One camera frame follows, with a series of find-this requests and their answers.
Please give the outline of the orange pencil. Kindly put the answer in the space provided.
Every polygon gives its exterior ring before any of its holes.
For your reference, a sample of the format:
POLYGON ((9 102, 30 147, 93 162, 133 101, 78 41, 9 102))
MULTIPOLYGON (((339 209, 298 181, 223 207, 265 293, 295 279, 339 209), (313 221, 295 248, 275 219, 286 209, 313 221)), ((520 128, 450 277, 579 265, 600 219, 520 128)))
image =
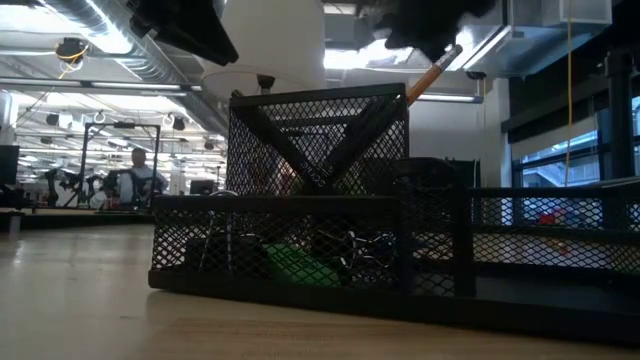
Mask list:
POLYGON ((463 47, 459 44, 453 46, 443 56, 441 56, 407 91, 407 106, 411 106, 446 70, 447 67, 463 52, 463 47))

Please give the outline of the black pen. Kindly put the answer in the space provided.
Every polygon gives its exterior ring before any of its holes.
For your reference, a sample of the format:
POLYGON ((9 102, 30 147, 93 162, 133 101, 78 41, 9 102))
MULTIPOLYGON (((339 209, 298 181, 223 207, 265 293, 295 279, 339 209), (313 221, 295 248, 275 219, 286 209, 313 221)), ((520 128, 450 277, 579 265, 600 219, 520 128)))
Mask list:
POLYGON ((292 142, 257 106, 240 106, 239 120, 264 144, 272 146, 292 169, 302 178, 303 188, 298 194, 323 194, 326 185, 322 177, 318 177, 315 168, 308 162, 292 142))
POLYGON ((367 105, 359 117, 346 127, 345 138, 332 150, 321 169, 326 174, 320 185, 315 189, 308 188, 306 194, 327 195, 333 191, 333 183, 339 175, 343 174, 351 162, 359 156, 363 148, 366 148, 393 120, 398 108, 406 107, 406 99, 403 95, 395 95, 393 98, 378 98, 367 105))

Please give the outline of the black mesh desk organizer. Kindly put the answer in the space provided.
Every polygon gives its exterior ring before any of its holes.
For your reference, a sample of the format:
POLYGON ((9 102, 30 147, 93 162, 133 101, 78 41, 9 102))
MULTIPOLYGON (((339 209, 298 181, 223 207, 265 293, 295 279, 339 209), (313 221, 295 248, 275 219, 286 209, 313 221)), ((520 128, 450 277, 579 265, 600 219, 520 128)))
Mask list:
POLYGON ((409 154, 409 116, 390 124, 327 195, 298 194, 302 178, 240 120, 257 106, 307 157, 318 177, 346 127, 401 84, 271 95, 234 93, 226 189, 158 196, 151 287, 237 301, 534 334, 640 348, 640 184, 481 188, 452 162, 409 154), (338 287, 190 270, 184 264, 198 211, 241 214, 265 244, 304 249, 333 269, 338 287), (567 226, 537 224, 541 213, 567 226), (348 231, 396 236, 388 269, 346 268, 348 231))

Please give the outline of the green binder clip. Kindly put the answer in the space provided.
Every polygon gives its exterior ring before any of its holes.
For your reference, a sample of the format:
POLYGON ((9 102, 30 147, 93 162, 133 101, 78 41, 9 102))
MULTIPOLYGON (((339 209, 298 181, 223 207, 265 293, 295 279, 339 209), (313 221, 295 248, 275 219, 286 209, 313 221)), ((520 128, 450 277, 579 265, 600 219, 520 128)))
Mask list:
POLYGON ((270 270, 277 281, 320 287, 338 287, 340 279, 330 267, 304 249, 289 244, 265 244, 270 270))

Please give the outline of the person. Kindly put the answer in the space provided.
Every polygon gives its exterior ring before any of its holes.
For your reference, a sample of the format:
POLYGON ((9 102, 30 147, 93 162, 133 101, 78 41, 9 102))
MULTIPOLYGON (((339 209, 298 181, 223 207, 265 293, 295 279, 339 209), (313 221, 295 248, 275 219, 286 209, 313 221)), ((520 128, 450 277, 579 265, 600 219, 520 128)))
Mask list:
POLYGON ((134 148, 131 152, 131 167, 119 175, 117 194, 121 208, 133 208, 136 203, 134 197, 146 201, 152 190, 162 193, 168 188, 168 180, 146 164, 146 155, 144 149, 134 148))

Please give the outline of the black background monitor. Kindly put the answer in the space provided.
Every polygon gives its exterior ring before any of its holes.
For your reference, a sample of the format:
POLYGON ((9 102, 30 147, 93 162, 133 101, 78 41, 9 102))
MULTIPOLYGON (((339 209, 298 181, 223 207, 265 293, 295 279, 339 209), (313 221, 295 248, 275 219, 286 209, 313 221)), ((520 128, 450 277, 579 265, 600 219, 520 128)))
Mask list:
POLYGON ((18 145, 0 145, 0 185, 16 183, 19 152, 18 145))

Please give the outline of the black background table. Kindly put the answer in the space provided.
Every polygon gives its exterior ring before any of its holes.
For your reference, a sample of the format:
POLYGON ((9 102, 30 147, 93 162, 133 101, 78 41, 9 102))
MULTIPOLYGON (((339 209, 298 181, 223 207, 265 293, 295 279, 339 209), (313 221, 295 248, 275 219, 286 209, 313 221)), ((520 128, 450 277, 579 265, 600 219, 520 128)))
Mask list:
POLYGON ((96 212, 64 209, 0 208, 0 233, 8 233, 18 221, 20 230, 63 229, 92 226, 153 224, 154 217, 146 213, 96 212))

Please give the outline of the black binder clip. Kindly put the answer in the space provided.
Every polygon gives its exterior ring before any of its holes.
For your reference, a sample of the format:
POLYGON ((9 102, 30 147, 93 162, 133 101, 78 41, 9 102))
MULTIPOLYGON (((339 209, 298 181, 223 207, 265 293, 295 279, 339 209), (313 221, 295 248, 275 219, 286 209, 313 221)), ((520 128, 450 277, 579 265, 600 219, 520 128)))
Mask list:
POLYGON ((192 229, 186 240, 185 266, 198 272, 271 280, 271 259, 264 240, 246 229, 241 214, 204 210, 186 217, 192 229))
POLYGON ((347 245, 347 254, 340 261, 348 269, 365 265, 388 269, 398 255, 396 236, 392 233, 379 233, 372 239, 366 239, 348 231, 343 242, 347 245))

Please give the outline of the wide silver ceiling duct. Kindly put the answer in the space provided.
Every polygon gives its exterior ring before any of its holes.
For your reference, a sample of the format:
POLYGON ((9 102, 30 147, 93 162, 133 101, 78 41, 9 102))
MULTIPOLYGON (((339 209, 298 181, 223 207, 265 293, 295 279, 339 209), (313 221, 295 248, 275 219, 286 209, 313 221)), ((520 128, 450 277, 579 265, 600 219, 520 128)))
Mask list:
POLYGON ((496 77, 535 74, 613 23, 613 0, 496 0, 481 18, 465 17, 454 70, 496 77))

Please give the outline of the black metal frame stand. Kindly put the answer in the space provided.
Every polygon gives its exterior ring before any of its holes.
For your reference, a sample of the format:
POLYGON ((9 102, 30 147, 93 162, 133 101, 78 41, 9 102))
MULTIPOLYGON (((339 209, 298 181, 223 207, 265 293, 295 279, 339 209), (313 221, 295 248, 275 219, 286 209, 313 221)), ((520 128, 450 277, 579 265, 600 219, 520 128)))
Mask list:
MULTIPOLYGON (((152 168, 158 171, 158 154, 159 154, 158 150, 159 150, 160 135, 161 135, 161 128, 159 125, 136 124, 131 121, 129 122, 117 121, 115 123, 110 123, 110 124, 92 122, 92 123, 85 124, 83 148, 82 148, 82 155, 81 155, 81 167, 80 167, 80 177, 82 180, 85 179, 86 158, 87 158, 87 155, 89 154, 89 150, 88 150, 89 142, 96 137, 100 138, 101 132, 106 127, 113 127, 115 129, 131 129, 131 130, 135 130, 137 128, 141 128, 144 130, 154 129, 156 131, 156 135, 151 138, 151 142, 153 143, 152 168)), ((103 186, 103 189, 106 191, 107 198, 109 200, 113 198, 114 194, 118 196, 117 180, 119 178, 119 175, 127 171, 129 168, 110 170, 106 176, 102 177, 102 186, 103 186)), ((149 210, 153 205, 154 198, 159 194, 161 193, 158 193, 152 190, 151 195, 148 197, 146 201, 140 201, 137 197, 134 197, 134 200, 136 201, 134 207, 124 208, 124 209, 125 210, 149 210)))

